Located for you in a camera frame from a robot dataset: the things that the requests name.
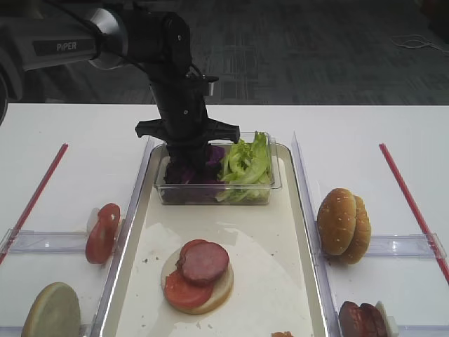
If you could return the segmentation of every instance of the white table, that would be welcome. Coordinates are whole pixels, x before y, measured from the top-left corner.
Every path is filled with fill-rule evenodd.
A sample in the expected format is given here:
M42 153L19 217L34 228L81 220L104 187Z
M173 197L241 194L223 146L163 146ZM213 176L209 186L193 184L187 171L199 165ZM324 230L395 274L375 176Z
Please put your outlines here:
M421 233L378 147L386 143L431 231L449 249L449 107L214 105L208 111L289 147L295 132L315 207L331 188L348 187L364 198L373 234ZM69 149L24 229L83 230L93 204L113 199L126 207L146 143L134 127L156 118L148 105L10 105L0 127L0 236L14 226L63 143ZM108 175L120 177L118 183L103 182Z

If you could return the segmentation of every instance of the bread slice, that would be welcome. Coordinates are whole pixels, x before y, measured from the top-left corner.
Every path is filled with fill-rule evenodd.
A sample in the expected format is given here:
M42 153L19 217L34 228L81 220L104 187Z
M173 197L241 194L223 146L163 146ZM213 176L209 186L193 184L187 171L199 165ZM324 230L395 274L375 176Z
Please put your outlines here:
M36 297L22 337L78 337L81 310L75 291L62 282L46 286Z
M166 277L176 270L176 262L180 257L180 252L181 249L178 249L176 252L174 252L167 259L167 261L162 267L161 272L162 291L164 290L166 285ZM212 296L208 299L206 303L196 308L180 308L176 305L173 305L172 303L170 304L175 309L185 312L187 314L192 315L205 314L219 307L227 300L232 291L233 285L234 285L234 271L232 270L231 262L229 262L226 272L224 272L221 278L219 278L214 284Z
M348 249L340 256L348 264L358 263L365 255L371 241L371 224L362 198L356 198L356 229Z
M356 228L356 200L349 190L335 188L320 205L317 216L321 248L332 256L347 250Z

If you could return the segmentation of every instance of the red stick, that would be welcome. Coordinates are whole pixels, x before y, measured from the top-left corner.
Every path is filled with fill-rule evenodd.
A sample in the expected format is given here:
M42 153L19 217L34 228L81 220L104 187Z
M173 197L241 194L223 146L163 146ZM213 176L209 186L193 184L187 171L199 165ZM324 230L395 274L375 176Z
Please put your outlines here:
M391 156L390 152L387 149L387 146L385 144L379 144L380 150L382 151L382 154L384 155L385 159L387 160L388 165L390 166L391 172L393 172L394 177L396 181L399 184L399 187L402 190L402 193L404 194L404 197L406 197L406 200L408 202L409 207L411 208L413 215L416 218L416 221L421 227L421 231L424 234L431 234L429 226L426 224L426 220L424 220L424 217L422 216L420 209L418 208L415 200L413 199L412 194L407 188L406 182L401 176L401 173L399 172L398 167L394 163L393 157ZM446 278L446 281L449 284L449 267L444 258L442 258L442 254L440 251L440 248L438 245L434 242L434 240L429 237L429 244L432 250L435 253L436 262L438 262L438 265L440 266L441 272L443 272L444 277Z
M48 167L48 170L45 173L45 176L42 178L41 182L39 183L39 186L36 188L36 191L34 191L34 194L31 197L31 199L29 200L28 205L25 207L25 209L22 212L22 215L19 217L19 220L15 224L13 231L9 237L9 240L8 240L8 242L6 242L6 247L3 251L3 253L0 253L0 264L5 259L9 248L11 247L15 238L19 234L19 231L22 229L23 224L25 223L25 221L28 218L29 214L31 213L34 205L36 204L37 199L41 196L43 189L45 188L45 186L47 185L51 176L53 175L53 172L55 172L56 167L58 167L58 164L60 163L62 156L64 156L64 153L67 151L68 147L69 147L68 144L62 144L61 148L59 149L58 153L56 154L56 157L54 158L50 167Z

